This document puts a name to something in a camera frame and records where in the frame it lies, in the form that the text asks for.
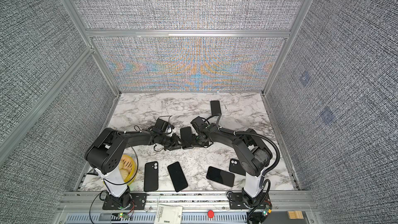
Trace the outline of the black phone screen up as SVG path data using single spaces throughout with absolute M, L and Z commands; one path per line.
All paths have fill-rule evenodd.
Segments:
M 211 101 L 210 102 L 210 109 L 212 116 L 220 116 L 222 115 L 220 101 Z

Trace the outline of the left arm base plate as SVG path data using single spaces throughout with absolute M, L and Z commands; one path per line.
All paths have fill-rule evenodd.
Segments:
M 121 210 L 127 211 L 134 208 L 135 210 L 144 210 L 146 201 L 146 193 L 130 193 L 130 199 L 127 201 L 127 206 L 122 207 L 116 200 L 113 200 L 112 195 L 107 195 L 105 197 L 102 210 Z

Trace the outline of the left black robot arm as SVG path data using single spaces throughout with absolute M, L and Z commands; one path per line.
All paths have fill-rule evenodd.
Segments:
M 151 146 L 159 144 L 164 150 L 181 149 L 180 138 L 177 134 L 167 134 L 159 131 L 141 130 L 122 132 L 106 128 L 87 149 L 85 159 L 96 169 L 107 191 L 111 196 L 121 198 L 127 191 L 127 183 L 118 172 L 118 164 L 127 147 Z

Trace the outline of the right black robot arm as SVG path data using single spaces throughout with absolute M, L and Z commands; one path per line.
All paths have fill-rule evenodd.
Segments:
M 198 134 L 199 142 L 220 143 L 232 147 L 246 173 L 245 185 L 242 189 L 244 204 L 254 208 L 264 201 L 267 195 L 264 187 L 270 186 L 266 182 L 266 174 L 273 170 L 280 162 L 278 146 L 264 135 L 255 130 L 233 131 L 216 124 L 192 125 Z

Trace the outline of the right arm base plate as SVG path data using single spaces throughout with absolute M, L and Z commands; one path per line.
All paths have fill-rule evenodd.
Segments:
M 243 197 L 241 193 L 228 191 L 226 195 L 229 201 L 230 209 L 249 209 L 249 207 L 243 202 Z

